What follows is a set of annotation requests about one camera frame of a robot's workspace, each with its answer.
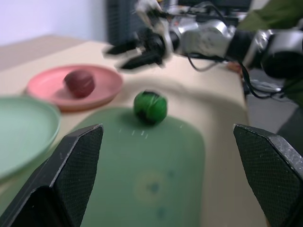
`plate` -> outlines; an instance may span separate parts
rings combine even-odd
[[[74,70],[86,70],[94,76],[95,89],[86,98],[74,98],[66,89],[65,76]],[[27,85],[30,96],[57,105],[61,111],[81,111],[109,103],[122,88],[119,73],[97,65],[70,65],[44,71]]]
[[[0,180],[31,166],[50,147],[60,112],[30,97],[0,98]]]
[[[142,124],[132,108],[95,112],[102,123],[98,169],[82,227],[199,227],[205,145],[192,125],[167,116]]]

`green ball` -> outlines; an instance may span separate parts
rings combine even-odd
[[[153,91],[140,92],[134,99],[134,113],[146,124],[157,124],[167,116],[167,100]]]

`person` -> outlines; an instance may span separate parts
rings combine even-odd
[[[270,0],[262,9],[251,11],[239,23],[238,29],[247,31],[290,29],[298,22],[302,23],[302,18],[303,0]],[[237,63],[230,62],[227,67],[239,74],[242,73]],[[291,82],[291,79],[287,79],[285,85]],[[303,92],[291,93],[292,90],[298,89],[303,90],[303,80],[286,92],[287,97],[295,101],[299,107],[277,134],[286,139],[303,156],[303,139],[301,138],[303,135]]]

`white wall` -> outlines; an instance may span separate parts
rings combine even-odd
[[[105,0],[0,0],[0,45],[46,34],[106,40]]]
[[[251,5],[252,9],[260,9],[263,6],[265,6],[265,4],[268,2],[269,0],[253,0],[253,3]]]

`dark red ball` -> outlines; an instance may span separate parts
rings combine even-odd
[[[85,70],[70,72],[64,78],[65,85],[75,98],[85,98],[95,89],[94,77]]]

